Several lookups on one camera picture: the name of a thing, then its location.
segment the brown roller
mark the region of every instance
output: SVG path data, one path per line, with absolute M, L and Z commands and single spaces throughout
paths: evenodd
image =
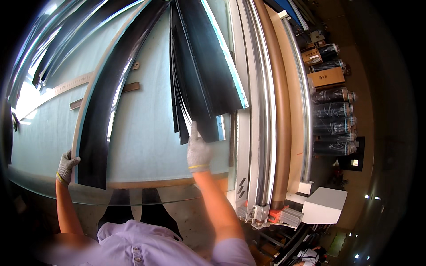
M 276 105 L 276 167 L 273 182 L 271 209 L 284 207 L 287 193 L 291 156 L 291 116 L 287 77 L 278 39 L 262 0 L 254 0 L 263 28 L 271 62 Z
M 295 194 L 299 190 L 299 182 L 300 176 L 302 174 L 304 159 L 302 93 L 296 61 L 294 60 L 290 40 L 287 37 L 282 21 L 279 18 L 278 13 L 276 13 L 272 8 L 266 6 L 266 10 L 269 13 L 269 17 L 271 18 L 273 27 L 275 29 L 276 37 L 281 48 L 285 73 L 287 74 L 288 96 L 290 99 L 291 114 L 291 159 L 287 192 Z

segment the work glove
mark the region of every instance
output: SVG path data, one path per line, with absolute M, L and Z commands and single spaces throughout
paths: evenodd
M 188 169 L 191 173 L 210 169 L 212 151 L 202 137 L 198 136 L 197 122 L 192 121 L 191 137 L 188 140 Z
M 72 168 L 80 162 L 80 157 L 71 159 L 71 150 L 62 154 L 59 162 L 59 168 L 56 172 L 56 179 L 64 186 L 68 187 L 71 182 Z

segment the light blue work table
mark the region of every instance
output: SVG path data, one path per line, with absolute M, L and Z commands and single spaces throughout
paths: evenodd
M 228 11 L 224 0 L 209 0 L 219 27 L 229 44 Z M 47 88 L 70 81 L 95 69 L 111 39 L 136 7 L 122 13 L 97 30 L 73 52 L 48 79 Z M 108 153 L 106 191 L 72 183 L 69 187 L 76 203 L 109 204 L 113 188 L 131 191 L 131 204 L 143 204 L 140 191 L 147 186 L 161 187 L 162 202 L 199 197 L 187 180 L 187 145 L 180 145 L 173 129 L 170 92 L 169 28 L 167 9 L 149 34 L 137 57 L 140 67 L 131 70 L 126 84 L 139 82 L 139 90 L 121 95 L 112 128 Z M 14 132 L 10 179 L 16 184 L 47 197 L 55 197 L 55 173 L 59 160 L 71 148 L 79 109 L 69 104 L 83 98 L 87 83 L 70 89 L 46 102 L 22 120 Z M 39 95 L 30 81 L 24 84 L 16 111 Z M 226 140 L 212 143 L 214 174 L 228 175 L 228 190 L 234 188 L 229 167 L 230 116 L 224 115 Z

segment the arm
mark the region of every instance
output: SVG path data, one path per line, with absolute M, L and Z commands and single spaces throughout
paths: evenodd
M 68 188 L 56 180 L 56 206 L 58 208 L 58 221 L 61 233 L 84 235 L 80 221 L 72 205 Z
M 194 172 L 193 177 L 203 194 L 207 214 L 216 232 L 216 243 L 227 238 L 244 239 L 235 211 L 210 171 Z
M 71 159 L 71 150 L 64 153 L 56 172 L 56 206 L 60 232 L 65 234 L 84 235 L 83 230 L 72 205 L 68 185 L 71 181 L 71 170 L 80 162 L 80 158 Z
M 193 121 L 188 141 L 188 169 L 200 187 L 207 214 L 216 232 L 216 243 L 228 238 L 244 240 L 234 209 L 210 173 L 211 157 L 210 147 L 198 137 L 197 123 Z

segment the person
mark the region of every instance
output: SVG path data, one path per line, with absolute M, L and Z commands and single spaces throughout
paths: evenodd
M 203 259 L 182 242 L 177 224 L 168 214 L 170 217 L 168 222 L 165 222 L 165 219 L 158 219 L 159 212 L 161 215 L 167 212 L 161 204 L 158 204 L 162 209 L 150 211 L 154 213 L 149 215 L 150 222 L 136 221 L 132 216 L 128 219 L 123 213 L 130 211 L 131 214 L 130 206 L 109 206 L 99 223 L 98 241 L 102 255 L 92 258 L 91 263 L 132 266 L 254 266 L 254 259 L 245 242 L 235 211 L 210 173 L 211 158 L 211 149 L 198 136 L 197 123 L 193 121 L 188 141 L 187 162 L 188 169 L 201 190 L 208 217 L 216 234 L 211 261 Z M 61 233 L 83 235 L 68 191 L 72 168 L 79 162 L 79 157 L 71 159 L 71 151 L 64 153 L 56 174 L 56 199 Z M 145 217 L 144 213 L 149 206 L 143 207 L 142 215 Z
M 321 265 L 325 261 L 324 255 L 326 254 L 325 248 L 321 246 L 314 247 L 313 249 L 305 249 L 299 251 L 296 256 L 296 263 L 293 266 L 314 266 Z

